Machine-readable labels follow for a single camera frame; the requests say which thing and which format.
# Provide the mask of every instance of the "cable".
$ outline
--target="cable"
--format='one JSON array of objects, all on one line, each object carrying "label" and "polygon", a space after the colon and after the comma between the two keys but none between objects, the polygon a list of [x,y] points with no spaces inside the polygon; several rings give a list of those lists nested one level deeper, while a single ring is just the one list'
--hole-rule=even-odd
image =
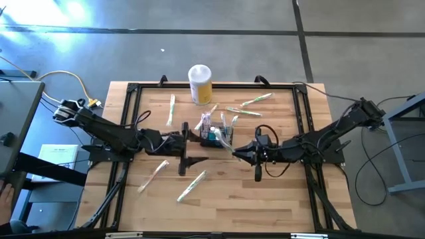
[{"label": "cable", "polygon": [[[44,75],[42,75],[42,76],[40,76],[40,77],[38,77],[37,79],[34,79],[34,78],[31,78],[24,70],[22,70],[21,68],[19,68],[19,66],[17,66],[16,64],[13,64],[10,60],[7,60],[6,58],[4,58],[4,57],[2,57],[2,56],[0,56],[0,58],[2,58],[4,61],[6,61],[6,62],[8,62],[9,64],[11,64],[12,66],[14,66],[16,69],[18,69],[22,74],[24,74],[28,79],[30,79],[30,80],[32,80],[32,81],[41,81],[43,78],[45,78],[46,76],[49,76],[49,75],[51,75],[51,74],[56,74],[56,73],[65,73],[65,74],[69,74],[69,75],[71,75],[71,76],[73,76],[73,77],[75,77],[75,78],[77,78],[77,80],[80,82],[80,85],[81,85],[81,87],[82,87],[82,90],[83,90],[83,92],[84,92],[84,94],[86,95],[86,97],[87,97],[87,100],[88,100],[88,105],[90,106],[90,105],[92,105],[92,104],[95,104],[96,102],[97,102],[97,100],[93,100],[90,96],[88,96],[88,93],[87,93],[87,90],[86,90],[86,87],[84,86],[84,84],[83,84],[83,82],[82,82],[82,80],[81,80],[81,78],[79,77],[79,76],[77,76],[77,75],[75,75],[74,73],[72,73],[72,72],[69,72],[69,71],[65,71],[65,70],[55,70],[55,71],[52,71],[52,72],[48,72],[48,73],[46,73],[46,74],[44,74]],[[60,101],[59,100],[57,100],[57,99],[55,99],[55,98],[53,98],[53,97],[50,97],[45,91],[43,91],[42,92],[47,98],[49,98],[50,100],[52,100],[52,101],[54,101],[54,102],[57,102],[57,103],[60,103]]]},{"label": "cable", "polygon": [[372,164],[372,166],[373,166],[373,168],[375,169],[375,171],[377,172],[377,174],[378,174],[378,176],[379,176],[379,178],[381,179],[381,181],[382,181],[382,185],[383,185],[383,187],[384,187],[384,197],[382,198],[382,200],[380,201],[380,202],[378,202],[378,203],[369,203],[369,202],[366,202],[364,199],[362,199],[361,197],[360,197],[360,194],[359,194],[359,192],[358,192],[358,190],[357,190],[357,176],[359,175],[359,171],[361,170],[361,169],[359,169],[359,171],[357,171],[357,174],[356,174],[356,179],[355,179],[355,189],[356,189],[356,194],[357,194],[357,196],[358,196],[358,198],[363,202],[363,203],[365,203],[366,205],[369,205],[369,206],[379,206],[379,205],[381,205],[382,203],[384,203],[385,202],[385,200],[386,200],[386,197],[388,196],[388,193],[387,193],[387,191],[386,191],[386,183],[385,183],[385,180],[384,180],[384,178],[383,178],[383,176],[381,175],[381,173],[379,172],[379,170],[378,170],[378,168],[377,168],[377,166],[371,161],[371,158],[369,157],[369,154],[367,153],[367,150],[366,150],[366,146],[365,146],[365,142],[364,142],[364,140],[363,140],[363,132],[365,131],[365,128],[363,127],[362,129],[361,129],[361,132],[360,132],[360,140],[361,140],[361,147],[363,148],[363,151],[365,152],[365,155],[366,155],[366,157],[367,157],[367,161],[366,162],[368,162],[368,161],[370,161],[371,162],[371,164]]},{"label": "cable", "polygon": [[[48,102],[48,101],[46,101],[46,99],[43,99],[43,98],[41,98],[42,100],[44,100],[46,103],[48,103],[48,104],[50,104],[51,106],[53,106],[53,107],[55,107],[55,108],[57,108],[57,107],[59,107],[59,106],[56,106],[56,105],[54,105],[54,104],[52,104],[52,103],[50,103],[50,102]],[[71,111],[72,113],[74,113],[74,114],[78,114],[79,116],[82,116],[82,117],[84,117],[84,118],[86,118],[86,119],[89,119],[89,120],[92,120],[92,121],[94,121],[94,122],[96,122],[96,123],[100,123],[100,124],[103,124],[103,125],[109,125],[109,126],[116,126],[116,127],[129,127],[129,126],[134,126],[134,123],[129,123],[129,124],[125,124],[125,125],[122,125],[122,124],[115,124],[115,123],[106,123],[106,122],[103,122],[103,121],[98,121],[98,120],[96,120],[96,119],[93,119],[93,118],[91,118],[91,117],[89,117],[89,116],[85,116],[85,115],[83,115],[83,114],[80,114],[80,113],[78,113],[78,112],[76,112],[76,111],[74,111],[74,110],[71,110],[71,109],[67,109],[68,111]]]},{"label": "cable", "polygon": [[167,140],[170,138],[167,137],[167,139],[165,139],[156,149],[153,148],[153,142],[150,138],[148,138],[148,136],[142,134],[138,128],[137,125],[142,122],[143,120],[146,120],[150,115],[151,115],[151,111],[150,110],[146,110],[145,112],[143,112],[140,116],[137,117],[136,121],[134,122],[134,130],[136,132],[137,135],[143,136],[144,138],[146,138],[146,140],[148,140],[149,144],[151,145],[151,153],[155,153],[156,151],[158,151],[158,149],[161,149],[165,143],[167,142]]},{"label": "cable", "polygon": [[347,173],[345,172],[345,170],[339,165],[339,164],[337,164],[337,163],[335,163],[334,164],[339,170],[341,170],[341,172],[344,174],[344,177],[345,177],[345,180],[346,180],[346,182],[347,182],[347,188],[348,188],[348,190],[350,191],[350,184],[349,184],[349,182],[348,182],[348,176],[347,176]]},{"label": "cable", "polygon": [[[411,135],[411,136],[409,136],[409,137],[405,137],[404,139],[401,139],[401,140],[397,141],[396,143],[393,143],[392,145],[390,145],[390,146],[388,146],[388,147],[384,148],[383,150],[379,151],[377,154],[373,155],[372,157],[369,157],[369,155],[367,155],[367,157],[368,157],[367,161],[366,161],[366,162],[364,162],[364,163],[361,165],[361,167],[360,167],[360,169],[357,171],[357,174],[356,174],[356,177],[355,177],[355,190],[356,190],[356,194],[357,194],[357,196],[359,197],[359,199],[360,199],[362,202],[364,202],[365,204],[367,204],[367,205],[369,205],[369,206],[379,206],[379,205],[381,205],[382,203],[384,203],[384,201],[386,200],[387,194],[388,194],[388,193],[387,193],[387,191],[386,191],[386,184],[385,184],[385,181],[384,181],[384,179],[382,178],[381,174],[379,173],[378,169],[376,169],[375,165],[373,164],[372,159],[374,159],[376,156],[380,155],[381,153],[383,153],[383,152],[384,152],[384,151],[386,151],[387,149],[390,149],[392,146],[396,145],[397,143],[400,143],[400,142],[403,142],[404,140],[411,139],[411,138],[413,138],[413,137],[418,137],[418,136],[421,136],[421,135],[425,135],[425,133],[419,133],[419,134],[416,134],[416,135]],[[381,178],[382,183],[383,183],[383,184],[384,184],[384,186],[385,186],[385,196],[384,196],[384,198],[382,199],[382,201],[380,201],[380,202],[378,202],[378,203],[375,203],[375,204],[365,202],[365,201],[364,201],[364,200],[360,197],[359,192],[358,192],[358,190],[357,190],[357,179],[358,179],[358,177],[359,177],[359,173],[361,172],[361,170],[363,169],[363,167],[365,167],[365,165],[366,165],[367,163],[369,163],[369,162],[371,162],[371,163],[372,163],[372,165],[373,165],[373,167],[377,170],[377,173],[379,174],[379,177]]]},{"label": "cable", "polygon": [[305,82],[292,82],[292,83],[303,84],[303,85],[305,85],[307,87],[310,87],[311,89],[317,90],[318,92],[324,94],[325,96],[329,96],[329,97],[332,97],[332,98],[339,98],[339,99],[342,99],[342,100],[351,100],[353,102],[358,102],[358,100],[355,100],[355,99],[352,99],[352,98],[343,97],[343,96],[334,96],[334,95],[328,94],[326,92],[323,92],[323,91],[317,89],[316,87],[313,87],[313,86],[310,86],[309,84],[306,84]]},{"label": "cable", "polygon": [[[411,96],[396,96],[396,97],[390,97],[390,98],[387,98],[387,99],[384,99],[384,100],[381,100],[378,104],[377,104],[377,107],[379,107],[382,103],[384,103],[384,102],[386,102],[386,101],[389,101],[389,100],[395,100],[395,99],[403,99],[403,98],[409,98],[409,97],[411,97]],[[380,132],[383,132],[383,133],[386,133],[386,131],[385,130],[383,130],[383,129],[381,129],[381,128],[377,128],[377,130],[378,131],[380,131]],[[374,168],[374,170],[377,172],[377,174],[378,174],[378,176],[379,176],[379,178],[381,179],[381,181],[382,181],[382,185],[383,185],[383,187],[384,187],[384,197],[382,198],[382,200],[380,201],[380,202],[378,202],[378,203],[369,203],[369,202],[366,202],[361,196],[360,196],[360,194],[359,194],[359,192],[358,192],[358,190],[357,190],[357,177],[358,177],[358,175],[359,175],[359,172],[360,172],[360,170],[364,167],[364,165],[359,169],[359,171],[357,172],[357,174],[356,174],[356,179],[355,179],[355,190],[356,190],[356,194],[357,194],[357,196],[358,196],[358,198],[363,202],[363,203],[365,203],[366,205],[369,205],[369,206],[379,206],[379,205],[381,205],[381,204],[383,204],[384,202],[385,202],[385,200],[386,200],[386,198],[387,198],[387,196],[388,196],[388,192],[386,191],[386,188],[387,188],[387,186],[386,186],[386,183],[385,183],[385,180],[383,179],[383,176],[381,175],[381,173],[379,172],[379,170],[378,170],[378,168],[376,167],[376,165],[371,161],[371,158],[369,157],[369,154],[367,153],[367,150],[366,150],[366,146],[365,146],[365,142],[364,142],[364,139],[363,139],[363,135],[364,135],[364,132],[365,132],[365,128],[363,127],[362,129],[361,129],[361,132],[360,132],[360,140],[361,140],[361,146],[362,146],[362,148],[363,148],[363,151],[365,152],[365,155],[366,155],[366,157],[367,157],[367,161],[366,161],[366,163],[367,162],[371,162],[371,164],[372,164],[372,167]]]},{"label": "cable", "polygon": [[68,229],[67,230],[70,230],[71,229],[72,223],[74,222],[74,220],[75,220],[75,218],[77,216],[78,209],[80,208],[80,203],[81,203],[81,198],[82,198],[82,193],[83,192],[84,192],[84,187],[81,189],[81,193],[80,193],[80,196],[78,197],[77,205],[75,206],[74,215],[72,216],[71,222],[69,223],[69,226],[68,226]]},{"label": "cable", "polygon": [[[412,97],[412,96],[396,96],[396,97],[387,98],[387,99],[385,99],[385,100],[380,101],[380,102],[377,104],[377,107],[379,107],[382,103],[384,103],[384,102],[386,102],[386,101],[389,101],[389,100],[395,100],[395,99],[405,99],[405,98],[410,98],[410,97]],[[378,128],[377,128],[377,131],[379,131],[379,132],[381,132],[381,133],[386,133],[386,130],[385,130],[385,129],[381,129],[380,127],[378,127]]]},{"label": "cable", "polygon": [[13,80],[9,80],[9,79],[6,79],[6,78],[0,78],[0,80],[7,81],[7,82],[12,82],[13,81]]},{"label": "cable", "polygon": [[[275,148],[271,148],[271,147],[265,146],[265,145],[263,145],[260,142],[260,140],[258,139],[258,131],[260,130],[261,127],[266,127],[268,129],[270,129],[270,131],[274,134],[274,137],[276,138],[276,147]],[[300,144],[298,144],[298,145],[289,146],[289,147],[283,147],[283,146],[280,146],[279,147],[279,137],[278,137],[278,134],[276,133],[276,131],[274,131],[274,129],[272,127],[270,127],[269,125],[265,125],[265,124],[262,124],[262,125],[257,126],[255,128],[254,135],[255,135],[255,140],[257,141],[257,143],[261,147],[263,147],[264,149],[267,149],[267,150],[270,150],[270,151],[276,151],[276,150],[281,150],[281,149],[293,149],[293,148],[296,148],[296,147],[300,146]]]},{"label": "cable", "polygon": [[[52,112],[52,114],[54,114],[54,112],[51,109],[49,109],[45,104],[43,104],[41,101],[40,101],[40,104],[42,106],[44,106],[48,111]],[[81,145],[84,145],[84,143],[82,142],[82,140],[80,139],[80,137],[78,136],[78,134],[72,128],[69,127],[69,129],[74,133],[74,135],[77,137],[77,139],[79,140],[79,142],[81,143]]]},{"label": "cable", "polygon": [[266,170],[266,173],[271,176],[271,177],[280,177],[282,176],[291,166],[291,163],[288,163],[285,167],[285,169],[279,174],[279,175],[272,175],[268,169],[267,169],[267,162],[268,162],[268,158],[266,158],[266,161],[264,162],[264,169]]},{"label": "cable", "polygon": [[344,112],[343,112],[343,114],[341,114],[341,117],[339,117],[339,119],[338,119],[338,122],[335,124],[335,127],[333,127],[333,129],[330,129],[329,131],[327,131],[326,133],[324,133],[323,135],[321,135],[320,136],[320,138],[317,140],[317,145],[316,145],[316,147],[319,149],[319,147],[320,147],[320,141],[328,134],[328,133],[331,133],[331,132],[333,132],[333,131],[335,131],[337,128],[338,128],[338,126],[339,126],[339,123],[341,122],[341,119],[342,118],[344,118],[344,116],[345,116],[345,114],[356,104],[357,102],[354,102],[353,104],[351,104],[349,107],[347,107],[345,110],[344,110]]}]

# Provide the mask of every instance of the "wooden table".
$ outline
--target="wooden table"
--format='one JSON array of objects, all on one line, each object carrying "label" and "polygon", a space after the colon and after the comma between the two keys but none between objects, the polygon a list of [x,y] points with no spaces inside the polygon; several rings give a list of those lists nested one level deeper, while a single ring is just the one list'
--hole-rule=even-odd
[{"label": "wooden table", "polygon": [[[103,113],[107,120],[120,122],[127,84],[111,82]],[[323,84],[313,85],[324,90]],[[233,146],[240,147],[251,142],[254,128],[261,123],[272,126],[282,142],[298,134],[292,93],[285,90],[214,89],[211,104],[196,106],[188,89],[144,89],[139,113],[151,110],[152,114],[140,127],[161,132],[179,131],[181,123],[187,121],[193,129],[201,113],[209,111],[217,102],[220,105],[212,115],[213,120],[220,121],[220,112],[223,111],[230,122],[235,114],[226,112],[226,106],[237,107],[254,96],[270,92],[275,92],[275,96],[247,107],[253,112],[262,113],[262,118],[240,115],[234,130]],[[176,104],[173,125],[167,127],[170,94],[175,94]],[[308,88],[308,97],[315,128],[321,129],[331,123],[326,96]],[[263,133],[271,135],[267,129]],[[257,183],[254,181],[254,168],[245,162],[238,162],[223,149],[207,149],[198,143],[188,143],[187,155],[207,156],[210,159],[193,165],[187,169],[185,177],[180,177],[177,174],[179,160],[176,158],[137,154],[129,168],[120,231],[313,232],[307,183],[300,163],[291,165],[279,178],[268,176],[263,167],[263,179]],[[170,165],[139,195],[137,188],[164,159]],[[285,166],[269,164],[268,168],[276,175]],[[77,226],[86,222],[103,201],[110,167],[111,163],[99,163],[88,173]],[[205,169],[208,171],[207,180],[199,184],[182,203],[177,203],[177,197]],[[347,223],[355,228],[343,174],[334,165],[324,165],[323,173],[329,200]],[[324,225],[320,203],[318,209]],[[114,210],[115,201],[110,209],[110,221]]]}]

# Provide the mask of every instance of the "gray floor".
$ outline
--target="gray floor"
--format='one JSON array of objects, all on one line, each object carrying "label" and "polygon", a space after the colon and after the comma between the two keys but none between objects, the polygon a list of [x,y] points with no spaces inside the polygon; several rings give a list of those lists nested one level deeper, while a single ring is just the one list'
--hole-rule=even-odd
[{"label": "gray floor", "polygon": [[[105,29],[297,30],[290,0],[96,0],[26,5],[18,2],[7,6],[0,18],[3,24]],[[299,0],[298,3],[305,31],[425,32],[422,14],[425,2],[421,0]],[[351,98],[364,96],[378,102],[425,89],[424,38],[306,37],[305,41],[314,82],[325,83],[328,92]],[[0,48],[2,56],[22,68],[41,74],[51,70],[76,73],[83,78],[89,94],[103,102],[112,80],[159,80],[163,74],[170,80],[186,80],[188,69],[197,63],[210,66],[216,81],[251,82],[257,74],[271,82],[306,81],[297,36],[2,32]],[[0,62],[0,67],[11,68],[4,62]],[[57,75],[46,79],[46,84],[47,92],[55,98],[84,97],[79,84],[70,76]],[[402,103],[403,100],[393,100],[382,107],[391,110]],[[329,104],[336,119],[349,102],[330,98]],[[38,133],[43,133],[42,139],[37,139]],[[84,132],[77,133],[83,141],[89,140]],[[360,130],[343,139],[352,140],[344,155],[358,227],[366,232],[425,237],[425,190],[389,196],[378,207],[363,204],[353,190],[355,173],[367,160],[361,149]],[[37,155],[42,143],[78,142],[69,129],[55,125],[50,113],[39,108],[23,151]],[[388,145],[388,138],[382,133],[365,132],[365,143],[373,155]],[[376,158],[376,164],[388,186],[402,182],[392,151]],[[425,163],[417,163],[415,167],[423,171]],[[371,167],[361,173],[358,184],[365,200],[380,201],[383,186]],[[69,222],[72,210],[59,210],[57,205],[52,208],[69,215],[65,220]]]}]

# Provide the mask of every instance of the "paper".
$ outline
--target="paper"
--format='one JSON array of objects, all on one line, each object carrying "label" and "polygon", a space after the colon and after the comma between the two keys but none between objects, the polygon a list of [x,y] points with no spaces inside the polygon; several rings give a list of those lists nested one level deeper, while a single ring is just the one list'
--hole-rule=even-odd
[{"label": "paper", "polygon": [[[48,161],[49,163],[61,164],[67,163],[60,166],[67,167],[69,169],[74,169],[75,162],[77,158],[78,145],[42,145],[39,153],[39,159]],[[47,177],[33,175],[32,182],[34,183],[47,183],[47,182],[58,182],[54,179],[49,179]]]}]

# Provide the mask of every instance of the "plastic container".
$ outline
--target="plastic container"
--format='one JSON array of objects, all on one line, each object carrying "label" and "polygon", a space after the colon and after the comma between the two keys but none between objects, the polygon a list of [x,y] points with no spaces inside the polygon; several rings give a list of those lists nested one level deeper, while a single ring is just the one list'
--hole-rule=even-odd
[{"label": "plastic container", "polygon": [[187,75],[191,84],[193,102],[198,105],[209,103],[213,95],[210,68],[202,64],[194,65]]}]

